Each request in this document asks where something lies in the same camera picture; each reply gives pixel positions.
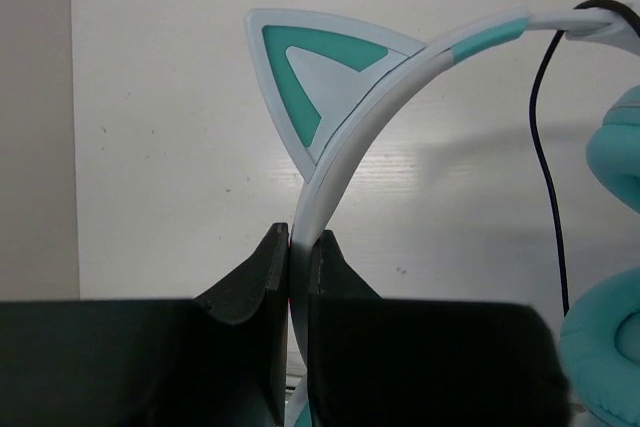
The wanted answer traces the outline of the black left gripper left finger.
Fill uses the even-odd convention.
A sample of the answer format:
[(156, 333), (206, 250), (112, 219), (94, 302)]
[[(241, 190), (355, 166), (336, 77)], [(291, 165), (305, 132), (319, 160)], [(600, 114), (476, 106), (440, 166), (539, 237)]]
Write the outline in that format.
[(5, 426), (280, 426), (289, 232), (194, 298), (1, 306)]

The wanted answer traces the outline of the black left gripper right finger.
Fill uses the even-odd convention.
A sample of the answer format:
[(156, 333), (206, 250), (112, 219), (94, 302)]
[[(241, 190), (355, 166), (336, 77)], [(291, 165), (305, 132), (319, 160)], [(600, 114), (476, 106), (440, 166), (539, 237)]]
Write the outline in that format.
[(316, 426), (567, 426), (550, 329), (513, 303), (389, 299), (316, 243), (308, 395)]

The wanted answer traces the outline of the teal cat-ear headphones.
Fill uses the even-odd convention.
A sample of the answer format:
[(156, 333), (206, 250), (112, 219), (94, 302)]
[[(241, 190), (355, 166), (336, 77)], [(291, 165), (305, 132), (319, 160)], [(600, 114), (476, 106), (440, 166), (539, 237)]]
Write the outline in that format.
[[(289, 241), (289, 305), (306, 374), (286, 405), (285, 424), (316, 426), (308, 395), (313, 249), (378, 134), (439, 74), (528, 30), (637, 53), (639, 8), (588, 0), (544, 14), (514, 9), (428, 44), (355, 19), (290, 9), (255, 9), (245, 26), (266, 106), (304, 180)], [(567, 426), (637, 425), (638, 270), (565, 300), (563, 310), (561, 332), (552, 336), (569, 383)]]

